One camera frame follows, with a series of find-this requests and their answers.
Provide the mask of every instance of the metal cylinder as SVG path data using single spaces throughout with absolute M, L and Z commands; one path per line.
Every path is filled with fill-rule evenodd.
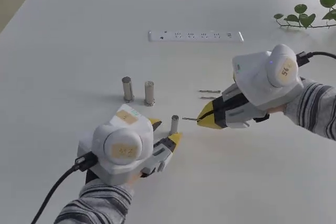
M 146 81 L 145 82 L 145 105 L 153 106 L 155 103 L 154 99 L 154 82 Z
M 134 101 L 131 78 L 126 76 L 126 77 L 122 78 L 121 81 L 122 81 L 122 86 L 123 86 L 123 89 L 124 89 L 124 100 L 125 100 L 125 102 Z
M 170 127 L 170 135 L 173 135 L 173 134 L 175 134 L 175 133 L 177 133 L 177 128 L 178 128 L 178 121 L 179 120 L 179 117 L 178 117 L 178 115 L 173 115 L 172 116 L 172 125 L 171 125 L 171 127 Z

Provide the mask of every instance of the power strip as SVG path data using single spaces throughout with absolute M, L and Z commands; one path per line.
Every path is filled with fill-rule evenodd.
M 150 31 L 149 41 L 243 42 L 239 31 Z

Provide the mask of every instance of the striped sleeve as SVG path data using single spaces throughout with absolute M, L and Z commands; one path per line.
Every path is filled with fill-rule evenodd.
M 288 103 L 285 115 L 320 136 L 336 138 L 336 89 L 303 79 L 304 91 Z
M 107 186 L 95 179 L 84 186 L 79 199 L 63 208 L 54 224 L 124 223 L 132 195 L 127 185 Z

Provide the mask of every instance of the black power cord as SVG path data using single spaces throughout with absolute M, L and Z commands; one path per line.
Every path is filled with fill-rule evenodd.
M 328 56 L 330 58 L 333 58 L 336 60 L 336 55 L 331 54 L 329 52 L 301 52 L 296 55 L 297 63 L 298 66 L 301 67 L 309 62 L 309 59 L 315 55 L 323 55 L 323 56 Z
M 73 172 L 80 170 L 81 172 L 85 172 L 87 169 L 90 169 L 91 167 L 93 167 L 96 163 L 98 162 L 98 158 L 97 156 L 95 156 L 95 154 L 93 152 L 88 152 L 86 154 L 84 154 L 83 156 L 80 156 L 78 158 L 75 159 L 75 164 L 68 169 L 58 180 L 57 182 L 54 184 L 54 186 L 51 188 L 51 190 L 49 191 L 47 197 L 45 198 L 45 200 L 43 201 L 40 209 L 37 211 L 37 214 L 35 215 L 33 221 L 31 224 L 35 224 L 37 222 L 37 220 L 40 218 L 42 212 L 44 211 L 44 209 L 46 208 L 48 202 L 50 201 L 52 195 L 54 194 L 54 192 L 56 191 L 57 187 Z

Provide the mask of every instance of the metal pin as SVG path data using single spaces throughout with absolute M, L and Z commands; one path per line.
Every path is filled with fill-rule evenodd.
M 134 95 L 133 95 L 133 89 L 132 89 L 132 82 L 131 78 L 126 76 L 121 79 L 122 86 L 124 89 L 124 100 L 125 102 L 133 102 L 134 101 Z
M 196 118 L 182 118 L 182 120 L 198 121 Z
M 199 90 L 201 93 L 213 93 L 213 94 L 220 94 L 220 90 Z
M 179 117 L 178 117 L 178 115 L 173 115 L 172 116 L 172 125 L 171 125 L 171 127 L 170 127 L 170 135 L 173 135 L 173 134 L 175 134 L 175 133 L 177 133 L 177 128 L 178 128 L 178 121 L 179 120 Z
M 204 99 L 204 100 L 214 100 L 217 97 L 200 97 L 200 99 Z
M 145 105 L 153 106 L 155 103 L 154 99 L 154 82 L 146 81 L 145 82 Z

